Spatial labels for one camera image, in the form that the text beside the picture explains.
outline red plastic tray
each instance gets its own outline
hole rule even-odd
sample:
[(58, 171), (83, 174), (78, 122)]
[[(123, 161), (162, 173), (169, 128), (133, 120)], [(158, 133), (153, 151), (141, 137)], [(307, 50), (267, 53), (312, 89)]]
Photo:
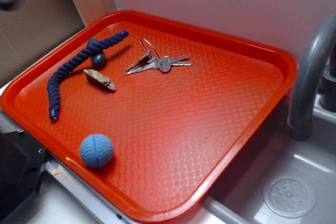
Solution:
[[(59, 121), (48, 118), (47, 81), (86, 46), (126, 29), (105, 50), (100, 72), (111, 93), (86, 80), (87, 60), (60, 85)], [(140, 38), (161, 56), (190, 55), (189, 67), (125, 76), (142, 57)], [(130, 218), (173, 219), (197, 204), (294, 82), (297, 66), (283, 50), (133, 11), (105, 16), (17, 77), (2, 109), (50, 152)], [(81, 141), (112, 139), (101, 169), (81, 160)]]

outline blue ball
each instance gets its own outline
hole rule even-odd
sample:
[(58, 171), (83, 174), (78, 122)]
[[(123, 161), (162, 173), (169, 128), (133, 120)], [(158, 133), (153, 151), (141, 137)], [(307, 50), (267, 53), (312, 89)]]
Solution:
[(103, 53), (92, 56), (91, 63), (96, 68), (101, 68), (105, 64), (105, 56)]
[(102, 134), (86, 137), (80, 145), (80, 157), (92, 167), (100, 168), (107, 165), (113, 157), (114, 147), (111, 140)]

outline drain cover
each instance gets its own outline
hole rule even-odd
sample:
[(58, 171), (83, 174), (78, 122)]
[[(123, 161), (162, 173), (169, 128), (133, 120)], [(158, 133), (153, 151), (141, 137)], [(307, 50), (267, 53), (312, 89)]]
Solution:
[(305, 178), (281, 173), (270, 178), (264, 186), (264, 201), (276, 214), (286, 218), (299, 218), (315, 206), (316, 192)]

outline sink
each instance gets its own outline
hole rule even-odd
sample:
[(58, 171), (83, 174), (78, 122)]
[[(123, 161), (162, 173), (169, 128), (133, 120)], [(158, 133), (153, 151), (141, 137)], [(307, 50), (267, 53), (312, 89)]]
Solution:
[(284, 99), (208, 196), (250, 223), (336, 222), (336, 114), (316, 108), (313, 136), (288, 137)]

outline silver key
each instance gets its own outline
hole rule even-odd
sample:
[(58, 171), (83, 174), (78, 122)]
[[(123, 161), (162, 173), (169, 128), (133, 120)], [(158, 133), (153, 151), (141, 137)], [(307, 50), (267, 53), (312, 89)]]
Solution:
[(189, 55), (185, 55), (179, 58), (170, 58), (169, 56), (164, 56), (160, 58), (157, 66), (162, 72), (168, 72), (171, 66), (190, 66), (191, 62), (181, 61), (187, 58), (189, 58)]
[(143, 65), (149, 64), (152, 61), (154, 61), (156, 57), (152, 55), (150, 52), (142, 56), (138, 61), (130, 65), (127, 69), (126, 72), (129, 72), (131, 70), (134, 70), (135, 68), (141, 67)]
[(144, 71), (144, 70), (147, 70), (147, 69), (157, 69), (158, 68), (158, 63), (157, 63), (158, 59), (155, 56), (153, 56), (153, 57), (154, 57), (154, 59), (147, 58), (147, 60), (148, 60), (147, 63), (141, 61), (141, 59), (138, 60), (137, 62), (140, 62), (140, 64), (139, 65), (136, 65), (136, 64), (131, 65), (128, 68), (128, 71), (126, 70), (125, 75), (141, 72), (141, 71)]

